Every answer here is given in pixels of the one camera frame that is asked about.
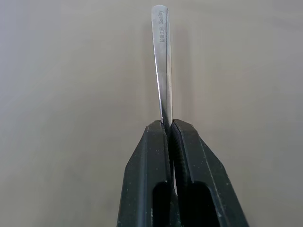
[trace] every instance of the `gray background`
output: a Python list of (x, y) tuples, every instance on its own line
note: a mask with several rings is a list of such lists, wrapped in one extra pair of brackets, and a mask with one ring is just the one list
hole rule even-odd
[(303, 1), (1, 0), (0, 226), (115, 226), (160, 118), (151, 8), (170, 12), (173, 115), (225, 165), (252, 227), (303, 211)]

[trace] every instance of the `black clamp jaw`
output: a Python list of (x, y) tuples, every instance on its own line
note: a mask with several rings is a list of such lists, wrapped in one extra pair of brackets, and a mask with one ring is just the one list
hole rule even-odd
[[(173, 168), (178, 195), (173, 186)], [(118, 227), (248, 227), (224, 166), (195, 128), (148, 125), (124, 173)]]

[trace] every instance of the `metal shaft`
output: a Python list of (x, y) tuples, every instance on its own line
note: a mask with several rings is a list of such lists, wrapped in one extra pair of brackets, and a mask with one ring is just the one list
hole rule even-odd
[(161, 121), (168, 134), (172, 124), (169, 11), (162, 5), (154, 6), (151, 11)]

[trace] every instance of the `shiny steel rod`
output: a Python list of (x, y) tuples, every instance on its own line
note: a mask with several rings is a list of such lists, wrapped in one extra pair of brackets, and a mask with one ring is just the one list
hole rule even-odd
[(169, 11), (162, 5), (154, 6), (151, 11), (161, 121), (168, 134), (172, 124)]

